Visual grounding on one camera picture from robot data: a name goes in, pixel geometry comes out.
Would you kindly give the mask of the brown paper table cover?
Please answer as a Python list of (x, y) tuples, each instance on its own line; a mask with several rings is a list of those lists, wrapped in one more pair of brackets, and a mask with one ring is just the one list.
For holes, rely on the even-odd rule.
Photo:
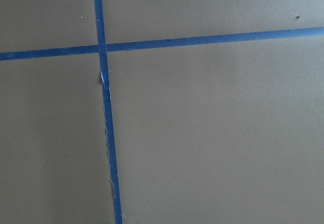
[(323, 0), (1, 0), (1, 223), (323, 223)]

